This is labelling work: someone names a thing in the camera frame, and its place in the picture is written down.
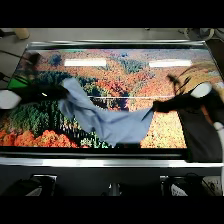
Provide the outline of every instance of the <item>folded garment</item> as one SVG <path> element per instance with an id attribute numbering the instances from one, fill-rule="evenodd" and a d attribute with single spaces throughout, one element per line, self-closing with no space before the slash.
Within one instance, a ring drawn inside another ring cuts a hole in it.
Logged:
<path id="1" fill-rule="evenodd" d="M 100 141 L 115 146 L 139 143 L 146 136 L 154 113 L 152 108 L 135 112 L 105 110 L 92 103 L 75 78 L 65 79 L 63 86 L 69 94 L 59 101 L 60 111 L 69 119 L 75 117 L 84 131 L 95 131 Z"/>

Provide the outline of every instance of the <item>gray cloth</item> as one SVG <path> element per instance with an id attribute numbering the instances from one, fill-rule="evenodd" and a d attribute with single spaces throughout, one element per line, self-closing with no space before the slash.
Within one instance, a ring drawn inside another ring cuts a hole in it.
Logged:
<path id="1" fill-rule="evenodd" d="M 138 143 L 147 134 L 153 117 L 152 108 L 110 111 L 95 106 L 75 78 L 65 79 L 69 91 L 67 99 L 59 101 L 60 111 L 68 118 L 76 118 L 86 132 L 95 131 L 100 141 L 112 146 L 117 143 Z"/>

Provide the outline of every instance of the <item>blue cloth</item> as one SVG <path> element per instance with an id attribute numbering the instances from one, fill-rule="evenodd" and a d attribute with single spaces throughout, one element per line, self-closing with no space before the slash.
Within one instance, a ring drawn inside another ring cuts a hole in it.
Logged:
<path id="1" fill-rule="evenodd" d="M 69 91 L 67 99 L 59 100 L 60 111 L 68 118 L 76 118 L 86 132 L 95 131 L 100 141 L 112 146 L 117 143 L 139 143 L 147 134 L 153 117 L 152 108 L 110 111 L 95 106 L 75 78 L 65 79 Z"/>

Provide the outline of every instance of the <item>autumn forest image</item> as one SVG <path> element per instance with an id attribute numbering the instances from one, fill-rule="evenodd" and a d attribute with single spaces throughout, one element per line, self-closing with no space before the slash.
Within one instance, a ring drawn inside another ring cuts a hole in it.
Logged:
<path id="1" fill-rule="evenodd" d="M 191 60 L 192 69 L 180 77 L 191 77 L 186 92 L 210 81 L 224 99 L 222 78 L 206 49 L 68 49 L 38 51 L 41 58 L 35 77 L 22 59 L 14 75 L 31 77 L 34 84 L 60 85 L 76 78 L 95 105 L 115 111 L 149 108 L 154 100 L 174 96 L 168 74 L 179 76 L 188 67 L 150 67 L 149 61 Z M 66 59 L 106 59 L 106 66 L 64 66 Z M 57 101 L 19 105 L 1 114 L 1 146 L 111 148 L 95 132 L 86 133 L 76 119 L 66 118 Z M 154 113 L 141 148 L 186 148 L 177 112 Z"/>

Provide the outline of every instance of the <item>light blue fabric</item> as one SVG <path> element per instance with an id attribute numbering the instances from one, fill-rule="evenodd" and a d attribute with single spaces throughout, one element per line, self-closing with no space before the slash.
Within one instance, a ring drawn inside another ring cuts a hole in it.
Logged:
<path id="1" fill-rule="evenodd" d="M 86 132 L 95 131 L 100 141 L 112 146 L 117 143 L 139 143 L 147 134 L 153 117 L 152 108 L 110 111 L 95 106 L 75 78 L 65 79 L 69 91 L 67 99 L 59 100 L 60 111 L 68 118 L 76 118 Z"/>

